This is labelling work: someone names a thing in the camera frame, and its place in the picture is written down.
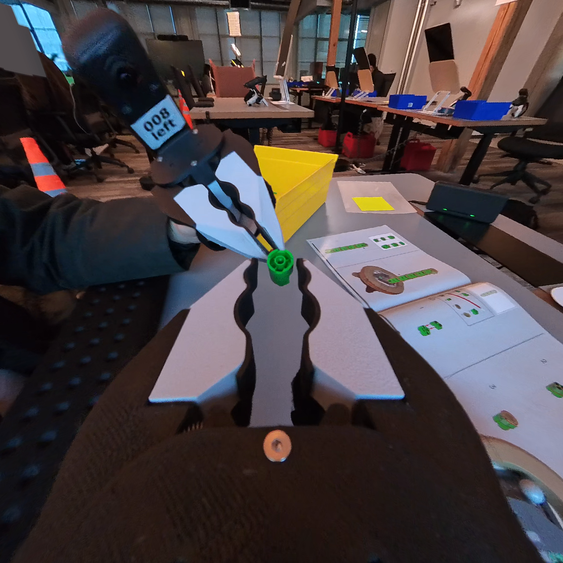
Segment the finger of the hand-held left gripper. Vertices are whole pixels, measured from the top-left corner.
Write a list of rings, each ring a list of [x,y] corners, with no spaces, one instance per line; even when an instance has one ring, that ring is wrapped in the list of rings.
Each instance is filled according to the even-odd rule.
[[[257,240],[250,226],[241,222],[244,217],[237,220],[228,209],[212,204],[210,195],[207,187],[194,185],[181,189],[173,200],[207,241],[246,258],[265,260],[268,251]]]
[[[272,249],[285,250],[283,233],[264,178],[234,151],[220,160],[216,177],[236,188],[236,202],[243,215],[253,221],[252,230]]]

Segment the yellow plastic bin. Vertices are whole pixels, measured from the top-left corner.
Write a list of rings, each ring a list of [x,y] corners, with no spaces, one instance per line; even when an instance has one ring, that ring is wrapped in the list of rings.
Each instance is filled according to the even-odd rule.
[[[325,203],[338,157],[264,145],[256,145],[254,151],[277,200],[275,210],[287,242]]]

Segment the green round brick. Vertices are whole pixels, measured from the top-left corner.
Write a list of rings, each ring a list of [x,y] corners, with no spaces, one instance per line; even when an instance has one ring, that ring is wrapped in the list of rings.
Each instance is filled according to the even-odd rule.
[[[294,258],[288,250],[271,250],[266,261],[270,278],[278,286],[289,284]]]

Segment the grey desk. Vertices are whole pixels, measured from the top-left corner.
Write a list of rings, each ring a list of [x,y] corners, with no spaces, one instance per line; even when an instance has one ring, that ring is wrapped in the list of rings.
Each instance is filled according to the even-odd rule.
[[[294,257],[311,261],[334,279],[307,243],[308,239],[387,225],[408,242],[466,274],[473,282],[489,282],[510,294],[540,325],[562,341],[562,313],[545,303],[454,238],[416,213],[379,215],[345,210],[338,179],[330,182],[326,203],[290,238],[286,247]],[[214,252],[201,248],[187,272],[173,275],[161,314],[159,328],[192,304],[243,262],[230,250]],[[301,293],[293,273],[290,284],[277,287],[267,268],[258,268],[258,285],[253,293],[255,314],[247,329],[252,337],[256,364],[256,387],[250,426],[290,426],[293,409],[291,382],[301,357],[303,335],[308,327],[301,316]]]

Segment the orange traffic cone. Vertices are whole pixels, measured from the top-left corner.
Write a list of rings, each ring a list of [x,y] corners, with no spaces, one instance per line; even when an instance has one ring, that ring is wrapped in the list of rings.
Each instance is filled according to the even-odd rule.
[[[41,151],[38,142],[33,137],[21,137],[20,142],[39,191],[52,198],[66,194],[66,186]]]
[[[189,107],[187,106],[187,103],[183,97],[183,95],[181,94],[181,91],[179,89],[177,89],[177,94],[178,94],[178,101],[179,101],[179,109],[182,113],[182,116],[184,117],[188,127],[193,130],[193,122],[190,116],[190,111],[189,111]]]

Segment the grey table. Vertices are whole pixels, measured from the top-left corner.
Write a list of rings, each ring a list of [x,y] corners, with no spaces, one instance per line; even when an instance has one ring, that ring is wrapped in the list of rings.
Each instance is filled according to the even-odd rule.
[[[312,120],[314,112],[296,104],[248,106],[241,97],[215,98],[212,107],[190,109],[194,124],[214,124],[219,130],[240,133],[251,145],[261,143],[261,131],[278,129],[283,133],[299,133],[303,120]]]

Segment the brown cardboard box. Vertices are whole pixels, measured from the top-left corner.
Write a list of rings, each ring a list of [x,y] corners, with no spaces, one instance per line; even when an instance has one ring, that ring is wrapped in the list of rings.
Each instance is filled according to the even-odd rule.
[[[249,67],[217,66],[209,59],[209,66],[215,80],[216,98],[243,98],[249,91],[244,85],[256,78],[255,63]]]

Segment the instruction booklet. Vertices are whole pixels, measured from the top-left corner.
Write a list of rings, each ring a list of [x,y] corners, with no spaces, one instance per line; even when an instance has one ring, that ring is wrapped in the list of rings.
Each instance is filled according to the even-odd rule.
[[[307,243],[447,381],[479,433],[562,476],[562,343],[509,294],[386,225]]]

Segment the white black handheld scanner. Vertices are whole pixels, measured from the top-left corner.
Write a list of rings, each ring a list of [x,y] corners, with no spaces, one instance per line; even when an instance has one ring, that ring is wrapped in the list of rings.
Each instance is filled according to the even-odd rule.
[[[244,102],[247,106],[269,106],[269,103],[264,97],[266,82],[267,76],[263,75],[260,77],[255,77],[244,83],[244,88],[248,89],[248,92],[244,96]]]

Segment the black office chair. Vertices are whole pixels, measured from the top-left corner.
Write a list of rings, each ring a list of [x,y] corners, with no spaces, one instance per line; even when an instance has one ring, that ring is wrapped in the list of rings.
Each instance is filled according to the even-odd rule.
[[[98,95],[83,81],[75,78],[70,84],[59,67],[45,54],[39,60],[46,75],[47,105],[35,113],[35,121],[47,140],[69,145],[85,155],[77,168],[86,168],[97,182],[103,179],[97,174],[102,164],[116,165],[129,174],[133,168],[116,159],[113,153],[118,142],[109,111]]]
[[[523,136],[516,134],[504,137],[497,144],[504,152],[504,158],[512,158],[517,164],[509,171],[480,174],[473,180],[479,182],[484,177],[499,178],[490,188],[509,184],[515,186],[522,181],[533,193],[530,204],[537,204],[542,196],[548,194],[552,185],[528,171],[528,165],[548,165],[549,160],[562,160],[562,123],[546,123]]]

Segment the yellow sticky note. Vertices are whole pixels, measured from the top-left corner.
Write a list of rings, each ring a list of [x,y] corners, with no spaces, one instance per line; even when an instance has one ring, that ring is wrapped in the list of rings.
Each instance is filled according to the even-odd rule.
[[[357,196],[352,200],[362,212],[390,212],[395,210],[382,196]]]

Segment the black studded mat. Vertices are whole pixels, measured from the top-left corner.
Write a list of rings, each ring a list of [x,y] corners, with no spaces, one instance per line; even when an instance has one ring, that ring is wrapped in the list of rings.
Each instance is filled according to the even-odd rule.
[[[1,422],[1,562],[32,529],[88,413],[156,333],[168,284],[90,287]]]

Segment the black box device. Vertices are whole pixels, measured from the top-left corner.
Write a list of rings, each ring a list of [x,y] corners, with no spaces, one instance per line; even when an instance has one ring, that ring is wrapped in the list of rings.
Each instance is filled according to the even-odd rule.
[[[426,202],[427,210],[490,225],[501,214],[509,198],[490,191],[438,181]]]

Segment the clear acrylic stand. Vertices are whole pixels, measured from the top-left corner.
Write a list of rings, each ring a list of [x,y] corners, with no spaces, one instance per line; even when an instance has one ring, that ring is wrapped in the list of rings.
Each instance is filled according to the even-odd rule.
[[[419,112],[425,115],[452,116],[454,109],[447,105],[450,95],[450,91],[437,91]]]

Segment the tan board stand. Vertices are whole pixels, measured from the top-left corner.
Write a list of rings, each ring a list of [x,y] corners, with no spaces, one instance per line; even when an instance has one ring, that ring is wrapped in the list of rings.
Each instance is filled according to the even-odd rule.
[[[457,94],[460,91],[459,71],[454,59],[430,62],[428,72],[433,94],[440,91]]]

